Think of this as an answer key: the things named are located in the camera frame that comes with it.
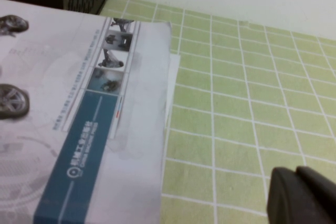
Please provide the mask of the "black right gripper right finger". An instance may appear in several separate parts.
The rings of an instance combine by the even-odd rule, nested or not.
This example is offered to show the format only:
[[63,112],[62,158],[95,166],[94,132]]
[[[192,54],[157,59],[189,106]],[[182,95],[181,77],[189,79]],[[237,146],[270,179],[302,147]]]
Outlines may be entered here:
[[298,166],[296,174],[319,200],[335,200],[335,183],[308,166]]

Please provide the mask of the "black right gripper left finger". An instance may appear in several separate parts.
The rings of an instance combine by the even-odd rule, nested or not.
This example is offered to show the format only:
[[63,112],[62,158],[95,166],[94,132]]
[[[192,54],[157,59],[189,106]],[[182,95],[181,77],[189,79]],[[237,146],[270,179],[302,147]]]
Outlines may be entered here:
[[335,200],[319,200],[296,174],[275,167],[267,201],[268,221],[276,223],[335,223]]

